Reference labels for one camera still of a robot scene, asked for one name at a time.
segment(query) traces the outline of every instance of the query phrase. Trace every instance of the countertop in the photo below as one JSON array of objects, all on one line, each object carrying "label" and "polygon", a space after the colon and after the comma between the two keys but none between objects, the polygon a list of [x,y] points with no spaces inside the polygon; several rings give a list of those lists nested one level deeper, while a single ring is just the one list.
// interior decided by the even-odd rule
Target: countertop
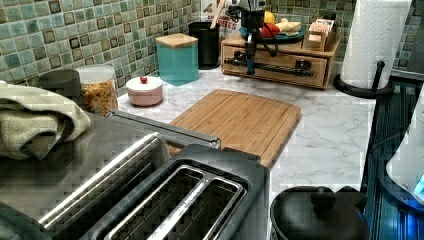
[{"label": "countertop", "polygon": [[341,93],[332,82],[326,90],[317,90],[223,75],[216,68],[200,71],[198,81],[183,86],[164,82],[164,99],[153,107],[136,107],[124,94],[118,99],[119,110],[169,123],[218,88],[301,107],[302,118],[271,169],[267,206],[280,192],[294,186],[320,185],[337,191],[348,185],[360,189],[375,100]]}]

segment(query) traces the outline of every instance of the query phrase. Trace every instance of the jar of granola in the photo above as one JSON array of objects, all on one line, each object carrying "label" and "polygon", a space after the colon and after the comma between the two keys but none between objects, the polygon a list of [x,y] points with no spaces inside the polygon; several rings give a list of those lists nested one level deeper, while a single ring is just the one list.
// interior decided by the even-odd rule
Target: jar of granola
[{"label": "jar of granola", "polygon": [[113,67],[97,64],[76,70],[80,75],[86,111],[106,116],[111,110],[118,109]]}]

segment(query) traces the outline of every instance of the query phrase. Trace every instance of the drawer handle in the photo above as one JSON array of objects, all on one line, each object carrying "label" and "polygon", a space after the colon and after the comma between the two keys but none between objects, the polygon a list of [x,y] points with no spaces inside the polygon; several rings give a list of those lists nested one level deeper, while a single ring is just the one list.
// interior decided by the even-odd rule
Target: drawer handle
[{"label": "drawer handle", "polygon": [[[224,64],[233,66],[247,66],[246,54],[239,51],[234,53],[234,58],[225,58]],[[312,64],[306,60],[296,60],[294,68],[280,67],[263,63],[254,63],[254,67],[271,72],[280,72],[286,74],[294,74],[298,77],[313,77],[314,72],[311,70]]]}]

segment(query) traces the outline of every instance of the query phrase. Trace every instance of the cutting board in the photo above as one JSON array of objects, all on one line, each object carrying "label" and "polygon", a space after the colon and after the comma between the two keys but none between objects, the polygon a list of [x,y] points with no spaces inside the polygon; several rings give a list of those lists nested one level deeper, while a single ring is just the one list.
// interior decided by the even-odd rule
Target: cutting board
[{"label": "cutting board", "polygon": [[219,137],[221,148],[258,155],[260,163],[271,168],[300,117],[296,105],[218,89],[171,124]]}]

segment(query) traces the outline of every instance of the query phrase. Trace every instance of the black canister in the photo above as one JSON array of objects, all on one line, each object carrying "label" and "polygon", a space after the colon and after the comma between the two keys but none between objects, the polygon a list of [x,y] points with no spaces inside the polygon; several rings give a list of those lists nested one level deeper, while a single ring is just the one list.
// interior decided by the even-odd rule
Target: black canister
[{"label": "black canister", "polygon": [[211,29],[210,22],[194,22],[188,25],[189,35],[198,40],[199,69],[207,70],[219,66],[219,24]]},{"label": "black canister", "polygon": [[271,204],[272,240],[368,240],[366,197],[350,187],[294,187]]},{"label": "black canister", "polygon": [[72,69],[55,70],[40,76],[40,87],[74,101],[82,106],[79,74]]}]

